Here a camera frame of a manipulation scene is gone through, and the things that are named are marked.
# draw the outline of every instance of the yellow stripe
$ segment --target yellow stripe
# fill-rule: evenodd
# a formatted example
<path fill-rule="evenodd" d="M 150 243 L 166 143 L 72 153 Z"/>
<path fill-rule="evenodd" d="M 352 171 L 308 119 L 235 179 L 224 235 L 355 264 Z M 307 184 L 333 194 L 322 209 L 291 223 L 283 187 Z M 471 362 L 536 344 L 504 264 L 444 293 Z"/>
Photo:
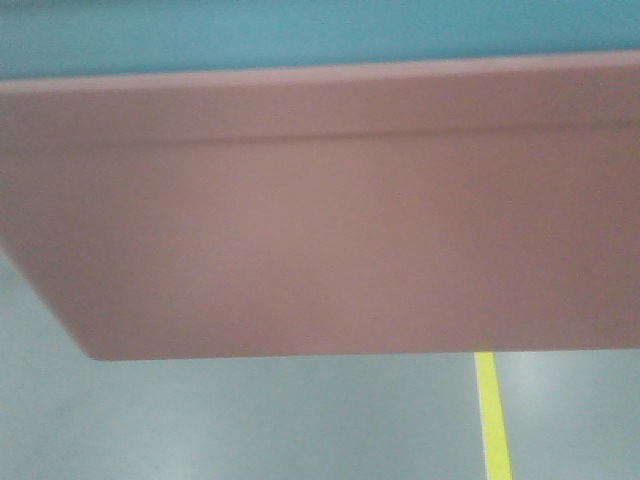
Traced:
<path fill-rule="evenodd" d="M 495 359 L 492 352 L 478 352 L 475 358 L 487 480 L 511 480 Z"/>

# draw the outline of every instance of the gray floor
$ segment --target gray floor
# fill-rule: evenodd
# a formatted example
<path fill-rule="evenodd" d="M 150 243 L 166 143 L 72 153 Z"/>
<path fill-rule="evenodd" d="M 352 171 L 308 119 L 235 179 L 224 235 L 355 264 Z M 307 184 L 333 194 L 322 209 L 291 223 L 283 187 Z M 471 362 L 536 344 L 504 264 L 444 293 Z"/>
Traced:
<path fill-rule="evenodd" d="M 516 480 L 640 479 L 640 350 L 500 353 L 496 368 Z"/>
<path fill-rule="evenodd" d="M 500 353 L 514 478 L 640 478 L 640 350 Z M 0 258 L 0 478 L 481 479 L 471 354 L 104 363 Z"/>
<path fill-rule="evenodd" d="M 473 479 L 472 356 L 105 363 L 0 264 L 0 478 Z"/>

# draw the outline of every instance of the blue wall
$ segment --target blue wall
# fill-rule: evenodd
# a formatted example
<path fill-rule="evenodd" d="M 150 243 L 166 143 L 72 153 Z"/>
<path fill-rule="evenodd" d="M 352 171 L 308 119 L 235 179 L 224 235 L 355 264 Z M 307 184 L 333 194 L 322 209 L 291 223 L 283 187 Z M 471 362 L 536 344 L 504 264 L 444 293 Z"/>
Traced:
<path fill-rule="evenodd" d="M 640 48 L 640 0 L 5 0 L 0 8 L 0 78 Z"/>

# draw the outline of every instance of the pink board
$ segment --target pink board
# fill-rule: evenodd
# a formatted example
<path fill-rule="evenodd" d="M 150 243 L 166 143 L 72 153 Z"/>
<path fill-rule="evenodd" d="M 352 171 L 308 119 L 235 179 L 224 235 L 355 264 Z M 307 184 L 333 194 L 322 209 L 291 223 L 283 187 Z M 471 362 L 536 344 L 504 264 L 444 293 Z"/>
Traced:
<path fill-rule="evenodd" d="M 640 53 L 0 82 L 0 242 L 102 359 L 640 347 Z"/>

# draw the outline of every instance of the yellow floor marking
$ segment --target yellow floor marking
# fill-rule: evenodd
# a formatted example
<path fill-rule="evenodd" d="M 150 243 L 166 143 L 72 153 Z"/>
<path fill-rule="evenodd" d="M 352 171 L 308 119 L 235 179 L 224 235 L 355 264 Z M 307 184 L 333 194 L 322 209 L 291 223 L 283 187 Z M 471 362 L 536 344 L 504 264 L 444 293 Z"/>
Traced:
<path fill-rule="evenodd" d="M 475 354 L 487 480 L 511 480 L 511 461 L 492 352 Z"/>

